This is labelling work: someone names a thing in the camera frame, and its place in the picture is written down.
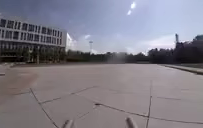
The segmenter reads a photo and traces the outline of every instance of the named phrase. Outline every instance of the pavement joint line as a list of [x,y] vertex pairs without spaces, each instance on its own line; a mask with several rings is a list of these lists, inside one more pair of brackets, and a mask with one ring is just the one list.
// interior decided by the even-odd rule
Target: pavement joint line
[[[86,91],[86,90],[89,90],[89,89],[92,89],[92,88],[95,88],[95,87],[96,87],[96,86],[92,86],[92,87],[89,87],[89,88],[85,88],[85,89],[83,89],[83,90],[70,93],[70,94],[68,94],[68,95],[66,95],[66,96],[76,95],[77,93],[80,93],[80,92],[83,92],[83,91]],[[54,98],[54,99],[51,99],[51,100],[46,100],[46,101],[39,102],[39,103],[40,103],[40,104],[49,103],[49,102],[52,102],[52,101],[55,101],[55,100],[60,100],[60,99],[62,99],[63,97],[66,97],[66,96],[61,96],[61,97],[58,97],[58,98]]]
[[137,114],[137,113],[133,113],[133,112],[127,112],[127,111],[125,111],[125,110],[121,110],[121,109],[118,109],[118,108],[114,108],[114,107],[111,107],[111,106],[108,106],[108,105],[105,105],[105,104],[101,104],[101,103],[97,103],[97,102],[96,102],[95,104],[98,104],[99,106],[103,106],[103,107],[110,108],[110,109],[113,109],[113,110],[117,110],[117,111],[120,111],[120,112],[132,114],[132,115],[137,115],[137,116],[141,116],[141,117],[147,117],[147,116],[142,115],[142,114]]
[[151,117],[151,116],[148,117],[148,116],[145,116],[145,115],[142,115],[142,114],[127,112],[127,111],[124,111],[124,110],[121,110],[121,109],[117,109],[117,108],[114,108],[114,107],[111,107],[111,106],[108,106],[108,105],[105,105],[105,104],[102,104],[102,103],[98,103],[98,102],[90,100],[90,99],[88,99],[88,98],[86,98],[84,96],[80,96],[80,95],[77,95],[77,94],[76,94],[76,96],[83,97],[86,100],[88,100],[88,101],[90,101],[92,103],[95,103],[95,105],[97,105],[97,106],[107,107],[107,108],[110,108],[110,109],[113,109],[113,110],[116,110],[116,111],[132,114],[132,115],[136,115],[136,116],[140,116],[140,117],[144,117],[144,118],[147,118],[147,119],[150,118],[150,119],[163,120],[163,121],[171,121],[171,122],[178,122],[178,123],[203,124],[203,122],[188,122],[188,121],[169,120],[169,119],[163,119],[163,118],[157,118],[157,117]]
[[51,121],[51,123],[56,127],[59,128],[57,126],[57,124],[51,119],[51,117],[48,115],[48,113],[44,110],[43,106],[39,103],[39,100],[36,98],[36,95],[34,94],[32,88],[30,88],[31,93],[33,94],[33,97],[36,99],[37,103],[39,104],[39,106],[41,107],[42,111],[45,113],[45,115],[47,116],[47,118]]
[[118,108],[114,108],[114,107],[111,107],[111,106],[108,106],[108,105],[99,103],[99,102],[97,102],[97,101],[90,100],[90,99],[88,99],[88,98],[86,98],[86,97],[84,97],[84,96],[80,96],[80,95],[77,95],[77,94],[76,94],[76,96],[82,97],[82,98],[84,98],[84,99],[86,99],[86,100],[88,100],[88,101],[94,103],[94,104],[97,105],[97,106],[103,106],[103,107],[110,108],[110,109],[113,109],[113,110],[117,110],[117,111],[120,111],[120,112],[132,114],[132,115],[137,115],[137,116],[141,116],[141,117],[147,117],[147,116],[142,115],[142,114],[137,114],[137,113],[133,113],[133,112],[127,112],[127,111],[124,111],[124,110],[121,110],[121,109],[118,109]]
[[150,81],[150,99],[149,99],[149,107],[148,107],[148,116],[147,116],[147,122],[146,122],[146,128],[148,128],[149,124],[149,118],[151,114],[151,105],[152,105],[152,80]]

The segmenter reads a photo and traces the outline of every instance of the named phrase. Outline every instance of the white building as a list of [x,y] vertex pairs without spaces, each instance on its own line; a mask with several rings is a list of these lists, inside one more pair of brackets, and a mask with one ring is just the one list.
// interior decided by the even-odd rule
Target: white building
[[[36,25],[17,18],[0,15],[0,61],[7,60],[4,59],[7,57],[16,58],[17,55],[15,54],[17,53],[15,49],[37,50],[39,53],[46,53],[46,50],[52,50],[52,53],[58,51],[58,54],[60,54],[65,51],[67,41],[71,40],[69,38],[70,36],[65,30]],[[6,54],[4,49],[6,49],[6,52],[15,51],[15,54],[14,52],[12,55]]]

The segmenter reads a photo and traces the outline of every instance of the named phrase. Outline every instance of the concrete pavement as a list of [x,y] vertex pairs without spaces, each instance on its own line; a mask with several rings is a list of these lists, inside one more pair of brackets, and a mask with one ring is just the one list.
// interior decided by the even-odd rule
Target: concrete pavement
[[37,74],[0,104],[0,128],[203,128],[203,76],[151,64],[16,68]]

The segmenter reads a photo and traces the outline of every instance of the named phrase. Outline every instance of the street light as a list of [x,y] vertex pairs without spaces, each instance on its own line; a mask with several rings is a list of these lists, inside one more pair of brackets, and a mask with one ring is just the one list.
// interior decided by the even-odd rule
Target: street light
[[90,46],[90,54],[92,54],[92,44],[93,44],[93,41],[89,41],[89,46]]

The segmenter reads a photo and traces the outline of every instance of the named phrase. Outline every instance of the glass facade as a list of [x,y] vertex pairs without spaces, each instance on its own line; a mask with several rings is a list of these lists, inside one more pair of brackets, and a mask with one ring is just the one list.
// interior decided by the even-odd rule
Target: glass facade
[[6,25],[6,20],[5,19],[1,19],[0,20],[0,27],[5,27],[5,25]]
[[0,18],[0,39],[59,45],[61,36],[61,31],[49,27]]
[[8,21],[8,24],[7,24],[7,28],[13,28],[14,27],[14,21]]

